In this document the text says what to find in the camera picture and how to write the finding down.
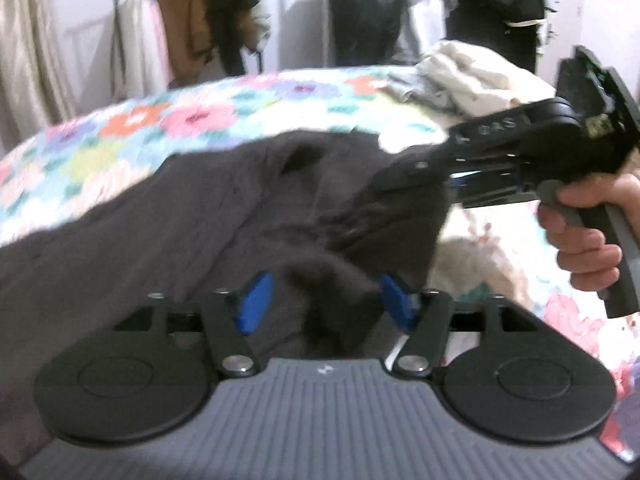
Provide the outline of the brown hanging garment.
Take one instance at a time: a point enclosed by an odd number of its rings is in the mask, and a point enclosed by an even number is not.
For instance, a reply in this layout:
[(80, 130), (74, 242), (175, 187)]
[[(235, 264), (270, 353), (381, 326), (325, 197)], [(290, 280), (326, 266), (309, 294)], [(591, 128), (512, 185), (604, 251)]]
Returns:
[(271, 36), (262, 0), (157, 0), (162, 14), (169, 84), (196, 84), (215, 58), (224, 76), (245, 74), (242, 51), (260, 55)]

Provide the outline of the black clothes rack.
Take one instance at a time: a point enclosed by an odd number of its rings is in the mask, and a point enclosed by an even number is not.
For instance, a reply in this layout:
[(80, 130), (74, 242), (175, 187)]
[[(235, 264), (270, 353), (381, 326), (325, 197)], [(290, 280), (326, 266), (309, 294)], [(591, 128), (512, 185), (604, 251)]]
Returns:
[(110, 51), (111, 94), (114, 103), (126, 99), (126, 58), (124, 37), (122, 36), (122, 17), (119, 12), (119, 0), (112, 0), (112, 39)]

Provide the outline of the floral quilt bedspread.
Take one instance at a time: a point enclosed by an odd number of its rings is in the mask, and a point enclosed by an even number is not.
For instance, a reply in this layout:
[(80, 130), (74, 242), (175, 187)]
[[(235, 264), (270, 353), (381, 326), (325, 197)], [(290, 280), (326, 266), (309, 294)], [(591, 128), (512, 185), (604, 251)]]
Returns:
[[(1, 159), (1, 240), (74, 220), (152, 174), (170, 155), (228, 150), (294, 129), (376, 134), (390, 148), (442, 140), (454, 115), (382, 89), (386, 68), (289, 70), (201, 84), (95, 110), (38, 133)], [(455, 209), (433, 284), (461, 299), (493, 292), (524, 304), (611, 371), (617, 404), (604, 443), (639, 453), (639, 320), (608, 320), (570, 287), (534, 203)]]

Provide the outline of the dark grey knit sweater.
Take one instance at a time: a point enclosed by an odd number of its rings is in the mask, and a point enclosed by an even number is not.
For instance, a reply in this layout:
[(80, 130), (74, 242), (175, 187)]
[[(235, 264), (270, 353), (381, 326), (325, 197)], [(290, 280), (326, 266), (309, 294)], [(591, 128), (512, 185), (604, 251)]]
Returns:
[(40, 367), (152, 292), (201, 299), (266, 271), (273, 300), (250, 337), (259, 359), (361, 354), (382, 314), (381, 276), (427, 280), (450, 207), (441, 180), (408, 178), (427, 153), (294, 131), (176, 155), (78, 220), (4, 246), (2, 457), (17, 465), (49, 440), (32, 402)]

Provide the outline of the beige clothes pile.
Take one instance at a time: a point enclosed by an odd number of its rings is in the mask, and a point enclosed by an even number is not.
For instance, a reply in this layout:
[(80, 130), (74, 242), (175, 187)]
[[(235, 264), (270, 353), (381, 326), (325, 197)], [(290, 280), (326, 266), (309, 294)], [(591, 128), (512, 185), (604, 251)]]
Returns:
[(381, 89), (401, 102), (483, 117), (550, 99), (555, 88), (488, 48), (441, 41), (415, 66), (390, 70)]

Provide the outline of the beige curtain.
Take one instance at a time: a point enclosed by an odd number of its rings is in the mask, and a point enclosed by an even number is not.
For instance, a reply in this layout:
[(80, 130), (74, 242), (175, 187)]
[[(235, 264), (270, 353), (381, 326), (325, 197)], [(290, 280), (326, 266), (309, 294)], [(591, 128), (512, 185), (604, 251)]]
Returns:
[(49, 0), (1, 0), (1, 105), (8, 151), (76, 115)]

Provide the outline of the black plastic bag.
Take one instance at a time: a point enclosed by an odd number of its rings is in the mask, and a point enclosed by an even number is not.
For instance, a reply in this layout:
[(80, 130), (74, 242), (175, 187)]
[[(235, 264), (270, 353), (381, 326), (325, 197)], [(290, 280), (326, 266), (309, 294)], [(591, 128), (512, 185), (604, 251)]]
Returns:
[(390, 62), (405, 0), (329, 0), (337, 66)]

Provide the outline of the white and pink hanging garments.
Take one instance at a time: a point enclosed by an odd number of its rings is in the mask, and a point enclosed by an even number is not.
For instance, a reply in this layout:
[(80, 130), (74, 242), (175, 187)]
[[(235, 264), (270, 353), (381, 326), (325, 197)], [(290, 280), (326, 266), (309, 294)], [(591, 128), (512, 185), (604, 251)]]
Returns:
[(165, 27), (156, 0), (119, 3), (126, 70), (126, 99), (155, 96), (169, 87), (172, 71)]

